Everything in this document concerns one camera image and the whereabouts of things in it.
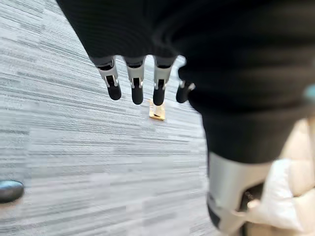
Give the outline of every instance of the black shoe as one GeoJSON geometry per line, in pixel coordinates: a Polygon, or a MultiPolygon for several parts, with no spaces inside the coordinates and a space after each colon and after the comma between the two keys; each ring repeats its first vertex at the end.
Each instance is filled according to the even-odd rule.
{"type": "Polygon", "coordinates": [[[24,186],[14,180],[0,180],[0,204],[9,203],[22,197],[24,186]]]}

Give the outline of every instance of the silver metal joint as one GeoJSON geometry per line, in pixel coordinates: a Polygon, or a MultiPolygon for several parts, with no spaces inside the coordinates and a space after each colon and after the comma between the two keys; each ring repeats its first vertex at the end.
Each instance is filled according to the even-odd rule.
{"type": "Polygon", "coordinates": [[[128,72],[128,78],[130,81],[131,88],[135,88],[135,79],[139,80],[139,88],[141,89],[143,86],[143,79],[144,79],[144,63],[140,67],[132,68],[127,65],[127,72],[128,72]]]}
{"type": "Polygon", "coordinates": [[[117,87],[119,84],[115,59],[113,59],[112,63],[113,63],[113,67],[110,69],[104,70],[104,69],[97,68],[108,88],[110,88],[111,86],[117,87]]]}

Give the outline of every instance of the striped carpet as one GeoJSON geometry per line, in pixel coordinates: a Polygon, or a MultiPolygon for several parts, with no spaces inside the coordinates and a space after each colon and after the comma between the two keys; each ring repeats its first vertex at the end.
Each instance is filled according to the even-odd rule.
{"type": "Polygon", "coordinates": [[[1,0],[0,179],[26,193],[0,206],[0,235],[214,235],[201,119],[175,102],[183,62],[166,120],[152,120],[152,57],[140,106],[117,58],[123,96],[112,101],[53,0],[1,0]]]}

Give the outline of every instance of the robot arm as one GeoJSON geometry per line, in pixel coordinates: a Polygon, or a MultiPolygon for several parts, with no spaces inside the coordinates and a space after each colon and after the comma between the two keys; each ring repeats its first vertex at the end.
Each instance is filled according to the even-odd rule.
{"type": "Polygon", "coordinates": [[[154,55],[154,103],[164,100],[176,55],[187,63],[177,100],[201,113],[209,160],[208,210],[236,232],[259,201],[294,123],[313,106],[312,1],[57,0],[111,98],[121,97],[115,55],[127,64],[132,100],[143,99],[143,59],[154,55]]]}

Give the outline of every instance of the black fabric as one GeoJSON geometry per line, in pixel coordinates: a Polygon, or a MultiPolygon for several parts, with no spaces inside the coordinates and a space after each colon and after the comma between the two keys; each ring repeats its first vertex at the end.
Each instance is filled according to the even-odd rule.
{"type": "Polygon", "coordinates": [[[275,159],[313,109],[313,0],[57,0],[91,58],[183,55],[189,102],[209,150],[231,160],[275,159]]]}

